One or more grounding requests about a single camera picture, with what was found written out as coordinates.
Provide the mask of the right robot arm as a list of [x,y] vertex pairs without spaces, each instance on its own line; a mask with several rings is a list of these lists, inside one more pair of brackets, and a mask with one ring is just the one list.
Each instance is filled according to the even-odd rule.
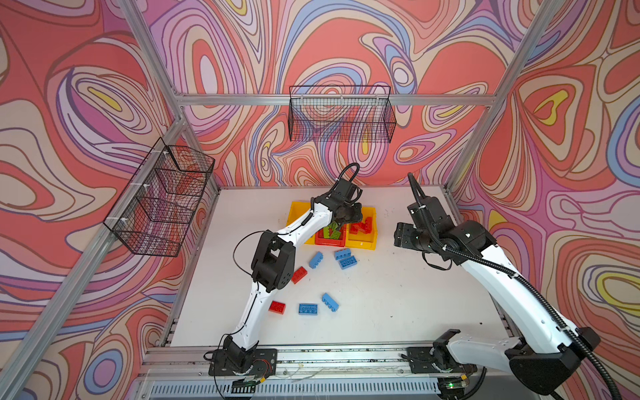
[[439,255],[460,266],[488,291],[520,332],[480,338],[452,328],[433,344],[431,359],[443,369],[475,364],[511,373],[526,388],[552,395],[600,343],[589,327],[566,319],[513,266],[496,239],[475,221],[456,225],[435,197],[417,195],[411,223],[399,223],[394,244]]

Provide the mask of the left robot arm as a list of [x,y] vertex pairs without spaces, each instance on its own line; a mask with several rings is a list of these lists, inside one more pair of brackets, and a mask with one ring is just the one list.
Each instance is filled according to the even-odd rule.
[[245,371],[258,346],[259,330],[277,291],[291,281],[297,249],[331,223],[343,226],[363,219],[359,202],[363,190],[340,178],[330,190],[310,200],[310,208],[293,223],[276,232],[261,232],[251,262],[252,290],[238,326],[223,335],[220,355]]

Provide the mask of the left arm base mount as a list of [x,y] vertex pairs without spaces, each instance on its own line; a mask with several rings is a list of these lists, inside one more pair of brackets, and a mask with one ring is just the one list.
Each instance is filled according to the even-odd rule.
[[249,351],[217,349],[203,359],[209,363],[208,376],[222,398],[249,397],[277,371],[278,350],[257,348]]

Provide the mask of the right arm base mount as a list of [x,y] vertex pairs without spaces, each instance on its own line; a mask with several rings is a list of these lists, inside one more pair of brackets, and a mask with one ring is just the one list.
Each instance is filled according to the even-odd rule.
[[409,347],[401,353],[402,360],[408,362],[414,374],[444,373],[444,374],[474,374],[478,368],[473,364],[461,364],[445,350],[434,347]]

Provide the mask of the green lego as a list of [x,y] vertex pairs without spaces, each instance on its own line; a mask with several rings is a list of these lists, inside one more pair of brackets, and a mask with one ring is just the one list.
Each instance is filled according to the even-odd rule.
[[323,238],[330,240],[339,240],[342,236],[342,231],[335,224],[331,224],[323,228]]

